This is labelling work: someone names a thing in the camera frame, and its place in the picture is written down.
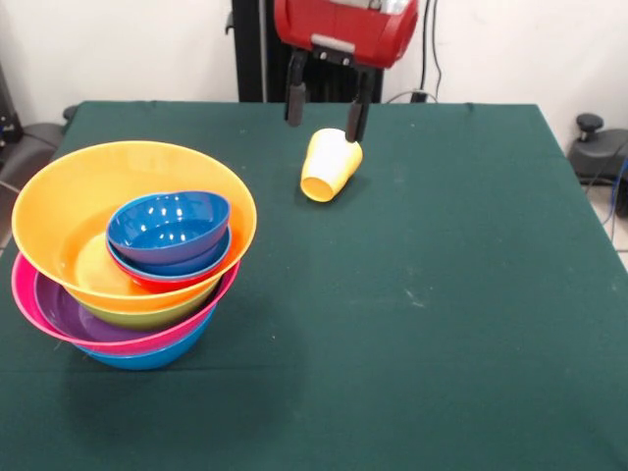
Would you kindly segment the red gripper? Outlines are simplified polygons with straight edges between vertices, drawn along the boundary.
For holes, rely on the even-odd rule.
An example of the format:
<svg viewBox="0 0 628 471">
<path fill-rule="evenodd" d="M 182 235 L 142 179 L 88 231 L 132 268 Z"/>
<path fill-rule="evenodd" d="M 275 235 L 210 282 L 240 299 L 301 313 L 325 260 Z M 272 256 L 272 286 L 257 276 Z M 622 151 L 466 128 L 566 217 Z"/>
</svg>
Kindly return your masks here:
<svg viewBox="0 0 628 471">
<path fill-rule="evenodd" d="M 302 121 L 308 52 L 331 49 L 359 65 L 389 69 L 407 49 L 418 16 L 416 1 L 276 1 L 277 34 L 283 43 L 298 48 L 292 51 L 288 63 L 287 123 L 298 127 Z M 359 69 L 357 94 L 345 127 L 348 142 L 363 139 L 373 88 L 374 71 Z"/>
</svg>

